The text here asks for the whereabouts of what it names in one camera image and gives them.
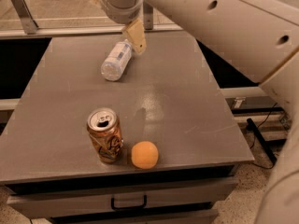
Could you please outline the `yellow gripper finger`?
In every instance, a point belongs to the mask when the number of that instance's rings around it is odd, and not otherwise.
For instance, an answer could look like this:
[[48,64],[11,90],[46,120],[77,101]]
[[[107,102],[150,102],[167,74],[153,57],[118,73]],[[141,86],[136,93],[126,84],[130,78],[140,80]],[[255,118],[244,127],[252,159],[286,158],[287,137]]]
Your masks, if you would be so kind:
[[131,43],[136,54],[142,54],[147,48],[143,22],[136,19],[127,24],[123,29],[123,34]]

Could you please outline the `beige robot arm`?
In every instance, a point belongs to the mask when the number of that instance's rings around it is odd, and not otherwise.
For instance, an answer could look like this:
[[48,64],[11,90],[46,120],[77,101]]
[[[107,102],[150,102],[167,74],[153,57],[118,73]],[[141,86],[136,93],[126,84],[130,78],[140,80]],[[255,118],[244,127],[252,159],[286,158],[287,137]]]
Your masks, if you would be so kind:
[[259,84],[292,126],[269,178],[254,224],[299,220],[299,7],[279,0],[100,0],[116,23],[141,1]]

